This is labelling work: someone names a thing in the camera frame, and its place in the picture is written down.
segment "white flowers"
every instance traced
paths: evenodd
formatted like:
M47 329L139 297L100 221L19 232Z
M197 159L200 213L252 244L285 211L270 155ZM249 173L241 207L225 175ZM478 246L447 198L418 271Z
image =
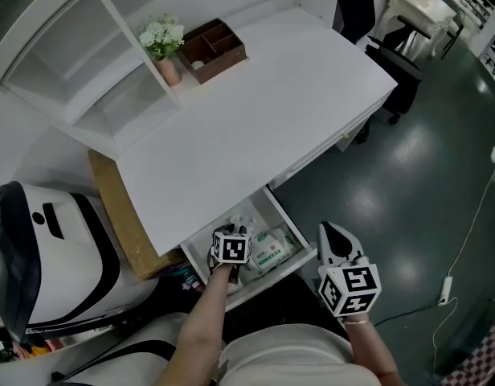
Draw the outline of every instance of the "white flowers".
M165 14L161 21L148 24L139 36L141 45L156 60L167 57L183 44L183 25L177 22L176 16Z

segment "white table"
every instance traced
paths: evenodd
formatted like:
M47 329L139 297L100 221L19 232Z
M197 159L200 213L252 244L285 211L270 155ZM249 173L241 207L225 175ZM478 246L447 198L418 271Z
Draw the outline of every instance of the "white table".
M180 113L117 160L159 254L287 170L301 169L396 86L300 8L235 32L249 60L192 88Z
M455 11L442 0L391 0L387 11L383 14L378 25L376 38L383 40L387 33L389 22L402 15L427 31L431 36L430 54L435 56L436 47L446 36L449 22L456 16ZM427 44L427 39L419 35L419 44L410 54L414 60Z

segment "wooden organizer tray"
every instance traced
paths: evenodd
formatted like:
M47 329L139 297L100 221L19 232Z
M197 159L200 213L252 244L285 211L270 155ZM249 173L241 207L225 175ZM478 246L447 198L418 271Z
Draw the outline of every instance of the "wooden organizer tray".
M184 40L185 44L178 50L178 57L200 84L246 59L242 41L218 18L189 31ZM194 70L192 63L198 60L204 66Z

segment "electrical cable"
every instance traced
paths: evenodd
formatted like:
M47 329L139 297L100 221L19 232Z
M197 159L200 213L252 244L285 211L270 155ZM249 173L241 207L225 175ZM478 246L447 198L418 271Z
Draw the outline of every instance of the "electrical cable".
M453 267L455 267L455 264L458 262L460 255L464 251L465 244L467 243L467 240L468 240L469 236L471 235L471 232L473 231L474 224L476 223L476 218L478 217L478 214L480 213L481 205L483 204L483 200L485 199L485 196L487 195L487 190L489 189L490 183L492 182L494 175L495 175L495 165L494 165L494 170L493 170L492 174L490 175L490 179L487 182L487 186L485 186L485 191L483 192L483 195L481 196L480 204L478 205L478 210L476 211L476 215L474 215L474 217L472 218L471 227L469 228L467 235L465 236L464 243L462 244L462 247L458 251L458 254L455 257L455 260L451 263L451 267L448 270L447 277L451 277L451 271L452 271Z
M435 329L433 332L432 336L432 342L433 342L433 366L432 366L432 376L435 374L435 366L437 363L437 345L435 344L435 335L437 334L437 331L442 327L443 324L445 324L449 318L451 318L452 314L455 313L456 307L458 306L458 298L452 298L449 302L447 302L444 306L447 306L449 303L452 301L455 301L455 307L453 307L453 310L451 310L451 313L448 314L448 316L442 321L442 323Z
M422 312L424 310L428 310L428 309L431 309L431 308L437 307L437 306L438 305L435 303L434 305L420 307L419 309L415 309L415 310L412 310L410 312L405 312L405 313L397 314L396 316L390 316L389 318L385 318L381 322L376 323L374 325L374 327L379 326L379 325L381 325L381 324L383 324L385 322L388 322L389 320L394 320L395 318L402 318L403 316L408 316L409 314L419 313L419 312Z

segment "pink vase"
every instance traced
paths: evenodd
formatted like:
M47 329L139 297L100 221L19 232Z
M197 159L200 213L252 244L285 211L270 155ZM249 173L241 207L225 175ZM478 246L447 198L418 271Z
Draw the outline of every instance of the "pink vase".
M154 65L169 86L172 87L182 82L182 76L176 66L174 66L174 63L167 57L165 59L155 61Z

